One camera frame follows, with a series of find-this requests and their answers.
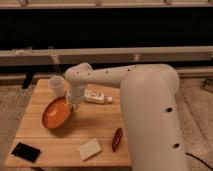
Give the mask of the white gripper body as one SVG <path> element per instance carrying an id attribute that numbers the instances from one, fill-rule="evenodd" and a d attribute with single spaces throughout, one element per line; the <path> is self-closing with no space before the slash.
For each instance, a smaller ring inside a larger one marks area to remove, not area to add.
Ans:
<path id="1" fill-rule="evenodd" d="M 70 110 L 77 108 L 84 100 L 85 89 L 85 86 L 69 86 L 66 101 Z"/>

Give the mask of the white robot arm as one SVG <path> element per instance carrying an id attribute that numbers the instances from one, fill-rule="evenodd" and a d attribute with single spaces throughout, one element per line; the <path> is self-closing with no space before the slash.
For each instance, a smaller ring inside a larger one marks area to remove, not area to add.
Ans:
<path id="1" fill-rule="evenodd" d="M 120 90 L 133 171 L 189 171 L 182 143 L 175 95 L 180 79 L 166 64 L 92 69 L 87 63 L 65 72 L 68 99 L 78 103 L 85 86 L 97 84 Z"/>

